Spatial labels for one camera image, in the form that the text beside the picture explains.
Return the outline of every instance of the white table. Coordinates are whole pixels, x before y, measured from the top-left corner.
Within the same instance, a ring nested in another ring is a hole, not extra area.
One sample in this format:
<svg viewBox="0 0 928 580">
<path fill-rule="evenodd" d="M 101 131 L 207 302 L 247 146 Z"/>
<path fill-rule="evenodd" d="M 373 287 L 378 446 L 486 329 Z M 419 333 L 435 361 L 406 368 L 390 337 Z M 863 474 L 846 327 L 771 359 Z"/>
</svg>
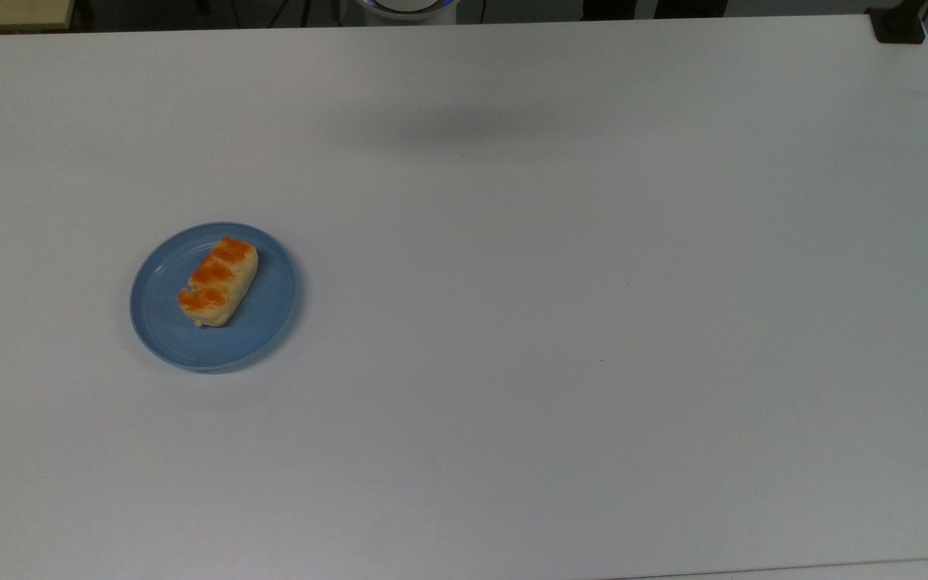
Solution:
<svg viewBox="0 0 928 580">
<path fill-rule="evenodd" d="M 305 299 L 139 344 L 169 235 Z M 0 580 L 928 558 L 928 44 L 865 16 L 0 37 Z"/>
</svg>

